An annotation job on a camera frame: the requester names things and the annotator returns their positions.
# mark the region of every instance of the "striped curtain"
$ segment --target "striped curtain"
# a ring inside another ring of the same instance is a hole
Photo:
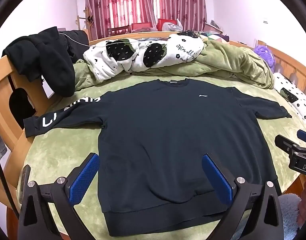
[[[184,30],[202,31],[207,20],[205,0],[151,0],[156,20],[177,18]]]
[[[107,37],[109,28],[151,22],[156,26],[151,0],[86,0],[93,15],[92,38]]]

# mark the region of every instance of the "black sleeve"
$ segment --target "black sleeve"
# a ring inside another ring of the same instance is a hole
[[[232,93],[241,107],[252,111],[260,119],[278,119],[292,116],[287,112],[285,107],[280,106],[277,102],[260,97],[252,97],[241,93],[237,88],[231,88]]]
[[[61,110],[24,119],[25,135],[28,138],[44,134],[52,128],[69,128],[85,123],[102,126],[113,102],[111,94],[107,92],[98,98],[81,98]]]

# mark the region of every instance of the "silver bolt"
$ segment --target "silver bolt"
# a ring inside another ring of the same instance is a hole
[[[243,177],[238,177],[236,180],[237,180],[237,182],[240,183],[240,184],[245,183],[245,179],[244,179]]]
[[[60,177],[60,178],[58,178],[58,179],[57,179],[57,181],[56,181],[56,182],[57,182],[58,184],[63,184],[63,183],[64,183],[64,181],[65,181],[65,178]]]
[[[29,183],[28,183],[28,186],[29,187],[33,187],[35,185],[35,181],[30,181]]]
[[[273,187],[273,186],[274,186],[273,182],[271,182],[271,181],[266,182],[266,184],[267,184],[269,187]]]

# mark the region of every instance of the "blue gripper pad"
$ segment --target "blue gripper pad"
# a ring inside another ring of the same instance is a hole
[[[77,205],[82,201],[99,167],[100,158],[97,154],[94,154],[69,189],[69,203],[71,206]]]
[[[204,155],[202,158],[202,168],[219,200],[230,206],[233,201],[232,188],[208,155]]]
[[[302,141],[306,142],[306,132],[303,130],[297,131],[297,138],[301,139]]]

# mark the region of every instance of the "plastic bag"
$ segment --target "plastic bag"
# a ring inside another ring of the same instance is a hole
[[[177,24],[165,22],[162,26],[162,32],[182,32],[183,26],[179,19],[176,19]]]

